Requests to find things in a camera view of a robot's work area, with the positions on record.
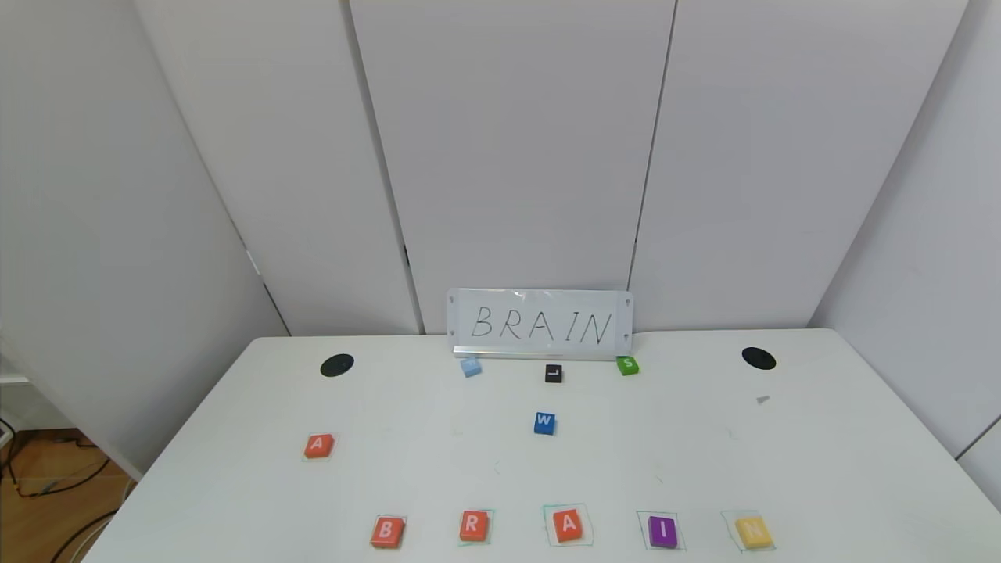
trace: yellow letter block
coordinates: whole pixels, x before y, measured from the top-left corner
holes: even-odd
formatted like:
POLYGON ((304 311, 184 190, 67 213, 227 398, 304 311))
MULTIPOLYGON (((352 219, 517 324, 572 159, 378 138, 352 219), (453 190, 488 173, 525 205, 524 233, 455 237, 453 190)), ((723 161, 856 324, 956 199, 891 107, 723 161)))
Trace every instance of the yellow letter block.
POLYGON ((738 518, 735 524, 745 548, 768 549, 772 547, 772 535, 768 533, 765 519, 761 516, 738 518))

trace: black hole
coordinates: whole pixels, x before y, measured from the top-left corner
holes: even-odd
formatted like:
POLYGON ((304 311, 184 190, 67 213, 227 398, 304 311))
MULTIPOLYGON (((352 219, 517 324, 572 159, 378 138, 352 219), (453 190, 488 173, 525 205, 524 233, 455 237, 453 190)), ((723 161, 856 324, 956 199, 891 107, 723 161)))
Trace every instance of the black hole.
POLYGON ((350 354, 338 354, 331 356, 319 367, 319 373, 328 378, 335 378, 351 369, 354 365, 354 357, 350 354))
POLYGON ((744 361, 759 370, 771 370, 775 368, 775 357, 760 348, 745 348, 741 353, 744 361))

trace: table surface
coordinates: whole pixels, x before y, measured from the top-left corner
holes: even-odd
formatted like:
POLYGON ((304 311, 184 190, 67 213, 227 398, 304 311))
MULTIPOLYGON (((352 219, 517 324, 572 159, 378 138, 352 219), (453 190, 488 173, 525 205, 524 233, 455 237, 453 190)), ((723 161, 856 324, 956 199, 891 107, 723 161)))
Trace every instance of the table surface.
POLYGON ((85 561, 1001 561, 1001 514, 836 333, 647 333, 634 356, 547 384, 527 360, 465 379, 444 337, 257 340, 85 561), (354 368, 320 376, 338 353, 354 368), (332 457, 303 461, 319 432, 332 457), (551 546, 544 506, 575 503, 593 545, 551 546), (474 508, 490 543, 459 546, 474 508), (732 510, 777 549, 742 552, 732 510), (686 550, 648 550, 638 511, 677 513, 686 550), (399 550, 369 546, 379 514, 406 516, 399 550))

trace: green letter block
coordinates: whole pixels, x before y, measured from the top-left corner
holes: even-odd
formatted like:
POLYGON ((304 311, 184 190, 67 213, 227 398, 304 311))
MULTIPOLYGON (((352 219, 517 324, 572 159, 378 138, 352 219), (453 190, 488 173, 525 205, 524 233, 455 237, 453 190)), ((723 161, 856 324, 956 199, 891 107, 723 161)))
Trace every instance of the green letter block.
POLYGON ((640 365, 636 363, 636 359, 632 356, 620 356, 616 358, 616 364, 619 364, 619 371, 624 376, 632 376, 633 374, 640 373, 640 365))

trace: whiteboard sign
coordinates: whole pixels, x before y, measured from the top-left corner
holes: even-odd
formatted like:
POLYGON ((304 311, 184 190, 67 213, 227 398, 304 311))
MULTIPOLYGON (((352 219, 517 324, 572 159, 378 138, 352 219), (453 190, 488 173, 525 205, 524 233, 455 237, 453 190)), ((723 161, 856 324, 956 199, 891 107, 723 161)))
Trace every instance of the whiteboard sign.
POLYGON ((633 295, 583 290, 452 289, 455 356, 615 360, 633 349, 633 295))

